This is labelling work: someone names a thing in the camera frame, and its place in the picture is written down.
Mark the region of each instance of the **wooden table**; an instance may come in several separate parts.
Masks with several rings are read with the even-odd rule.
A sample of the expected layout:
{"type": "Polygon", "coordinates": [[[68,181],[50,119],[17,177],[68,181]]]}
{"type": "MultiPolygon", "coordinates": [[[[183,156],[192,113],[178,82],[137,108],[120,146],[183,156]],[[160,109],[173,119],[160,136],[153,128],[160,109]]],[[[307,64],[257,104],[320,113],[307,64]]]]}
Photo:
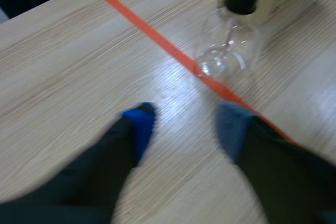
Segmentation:
{"type": "MultiPolygon", "coordinates": [[[[120,0],[186,54],[216,0],[120,0]]],[[[336,3],[314,0],[268,42],[238,94],[299,143],[336,161],[336,3]]],[[[116,223],[265,223],[217,148],[221,100],[103,0],[52,0],[0,25],[0,198],[36,188],[117,112],[152,101],[153,144],[116,223]]]]}

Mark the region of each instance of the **bottle neck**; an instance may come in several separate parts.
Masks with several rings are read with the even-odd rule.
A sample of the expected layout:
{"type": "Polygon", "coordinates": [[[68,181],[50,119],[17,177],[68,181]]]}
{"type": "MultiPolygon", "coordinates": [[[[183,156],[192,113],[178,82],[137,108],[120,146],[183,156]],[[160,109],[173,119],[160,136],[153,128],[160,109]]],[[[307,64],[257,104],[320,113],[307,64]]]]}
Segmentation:
{"type": "Polygon", "coordinates": [[[230,26],[251,23],[251,15],[241,15],[231,12],[226,6],[219,10],[219,16],[222,20],[225,20],[225,22],[230,23],[230,26]]]}

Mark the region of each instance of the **wood grain surface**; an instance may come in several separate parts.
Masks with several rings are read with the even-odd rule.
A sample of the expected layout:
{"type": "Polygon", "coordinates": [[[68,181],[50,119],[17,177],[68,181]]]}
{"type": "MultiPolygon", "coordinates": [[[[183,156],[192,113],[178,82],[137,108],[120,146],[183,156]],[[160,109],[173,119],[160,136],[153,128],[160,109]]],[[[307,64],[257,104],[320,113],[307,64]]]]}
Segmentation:
{"type": "MultiPolygon", "coordinates": [[[[120,1],[192,57],[217,0],[120,1]]],[[[255,78],[235,92],[336,162],[336,3],[308,3],[263,28],[255,78]]],[[[220,98],[103,0],[51,0],[0,25],[1,201],[39,186],[141,101],[159,118],[116,223],[266,222],[217,146],[220,98]]]]}

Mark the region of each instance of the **orange strip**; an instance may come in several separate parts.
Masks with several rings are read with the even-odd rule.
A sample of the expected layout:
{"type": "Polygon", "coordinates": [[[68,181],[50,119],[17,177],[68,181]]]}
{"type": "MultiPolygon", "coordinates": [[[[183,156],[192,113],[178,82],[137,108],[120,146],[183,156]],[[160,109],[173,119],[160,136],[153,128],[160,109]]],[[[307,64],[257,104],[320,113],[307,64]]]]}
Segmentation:
{"type": "Polygon", "coordinates": [[[283,131],[278,129],[274,124],[272,124],[263,115],[261,115],[255,109],[253,109],[250,105],[248,105],[245,101],[243,101],[235,93],[230,91],[230,89],[228,89],[224,84],[210,77],[207,77],[205,75],[198,75],[198,73],[200,73],[200,70],[198,69],[197,64],[192,59],[190,59],[187,55],[185,55],[178,48],[176,48],[169,40],[167,40],[160,33],[158,33],[153,27],[147,24],[138,15],[136,15],[134,12],[128,9],[119,0],[105,0],[105,1],[108,2],[115,9],[117,9],[117,11],[119,11],[125,18],[127,18],[131,23],[137,26],[138,29],[140,29],[143,33],[145,33],[148,37],[150,37],[163,50],[165,50],[168,54],[174,57],[179,63],[181,63],[185,68],[187,68],[196,77],[198,77],[204,84],[206,84],[209,88],[211,88],[221,98],[227,101],[238,103],[242,105],[243,107],[254,111],[262,120],[264,120],[266,123],[272,126],[284,139],[286,139],[288,142],[297,144],[287,134],[285,134],[283,131]]]}

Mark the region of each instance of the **clear glass bottle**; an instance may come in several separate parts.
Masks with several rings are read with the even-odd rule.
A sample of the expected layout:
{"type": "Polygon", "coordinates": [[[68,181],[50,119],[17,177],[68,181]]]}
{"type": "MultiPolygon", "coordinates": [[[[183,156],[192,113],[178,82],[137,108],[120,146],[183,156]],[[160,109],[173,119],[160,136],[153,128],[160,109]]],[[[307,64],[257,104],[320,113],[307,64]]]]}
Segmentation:
{"type": "Polygon", "coordinates": [[[227,82],[250,74],[260,54],[263,38],[250,22],[257,0],[225,0],[202,27],[196,45],[201,74],[227,82]]]}

